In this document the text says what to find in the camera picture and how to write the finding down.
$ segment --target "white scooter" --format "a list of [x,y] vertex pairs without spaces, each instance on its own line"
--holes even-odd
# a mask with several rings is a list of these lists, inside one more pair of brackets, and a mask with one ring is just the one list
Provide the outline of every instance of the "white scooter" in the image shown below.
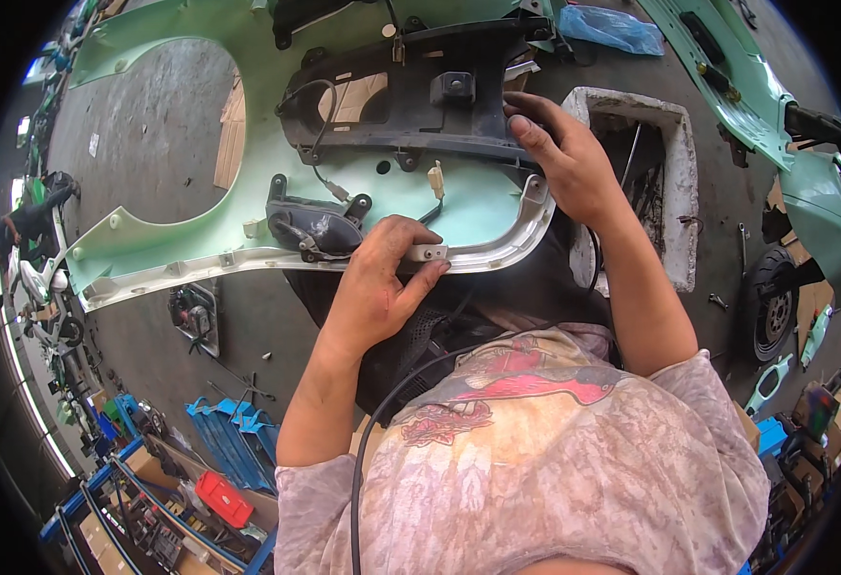
[[[8,271],[12,280],[9,292],[13,305],[14,286],[18,281],[22,282],[30,300],[19,314],[23,317],[24,335],[36,337],[48,351],[60,354],[67,351],[61,350],[60,344],[68,348],[81,344],[84,326],[66,309],[65,300],[62,297],[62,293],[69,289],[69,277],[59,264],[65,258],[68,247],[58,208],[53,208],[53,224],[56,228],[59,252],[56,258],[46,260],[42,271],[35,270],[29,261],[22,261],[18,247],[12,248]],[[38,316],[39,312],[35,311],[35,308],[52,305],[56,306],[56,312],[49,317],[41,318]]]

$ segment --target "fingernail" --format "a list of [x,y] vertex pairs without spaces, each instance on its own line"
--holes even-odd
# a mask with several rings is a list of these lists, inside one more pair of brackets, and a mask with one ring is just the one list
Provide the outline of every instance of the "fingernail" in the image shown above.
[[509,130],[517,137],[521,136],[525,132],[529,132],[531,125],[532,122],[528,118],[518,114],[509,119]]

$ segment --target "mechanic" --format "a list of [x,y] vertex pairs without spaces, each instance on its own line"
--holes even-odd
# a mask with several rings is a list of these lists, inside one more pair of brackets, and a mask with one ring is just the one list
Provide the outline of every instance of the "mechanic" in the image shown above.
[[[505,99],[557,206],[599,236],[627,372],[608,361],[610,330],[583,323],[461,356],[371,457],[361,569],[735,575],[762,533],[769,481],[708,351],[589,129],[547,99]],[[389,216],[350,259],[276,445],[279,573],[351,570],[357,372],[449,269],[428,262],[402,285],[405,250],[439,242]]]
[[[45,241],[53,236],[52,209],[61,206],[74,195],[81,199],[81,187],[72,176],[65,172],[52,172],[40,178],[49,191],[40,203],[23,205],[0,218],[0,265],[7,265],[12,246],[21,250],[21,259],[32,261],[48,258],[52,241]],[[29,242],[38,241],[33,251]]]

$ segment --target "electrical connector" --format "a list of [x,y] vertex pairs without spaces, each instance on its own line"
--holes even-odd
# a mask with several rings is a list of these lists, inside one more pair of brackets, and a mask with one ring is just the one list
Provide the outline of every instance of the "electrical connector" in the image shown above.
[[330,179],[326,179],[322,183],[324,184],[324,187],[331,192],[331,195],[337,199],[337,201],[345,202],[350,197],[349,192],[335,184]]
[[442,201],[446,195],[446,190],[443,190],[442,166],[439,164],[439,160],[436,161],[435,167],[429,168],[426,178],[429,179],[429,187],[433,189],[436,199]]

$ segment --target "right hand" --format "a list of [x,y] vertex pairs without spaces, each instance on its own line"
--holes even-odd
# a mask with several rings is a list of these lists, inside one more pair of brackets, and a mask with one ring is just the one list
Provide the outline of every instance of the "right hand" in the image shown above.
[[389,215],[372,226],[346,265],[334,303],[314,350],[338,364],[357,362],[376,343],[403,328],[449,262],[428,261],[403,285],[395,271],[414,244],[438,244],[442,238],[424,224]]
[[570,219],[599,231],[614,214],[631,211],[609,157],[588,127],[546,98],[504,92],[503,99],[510,132],[544,170],[554,201]]

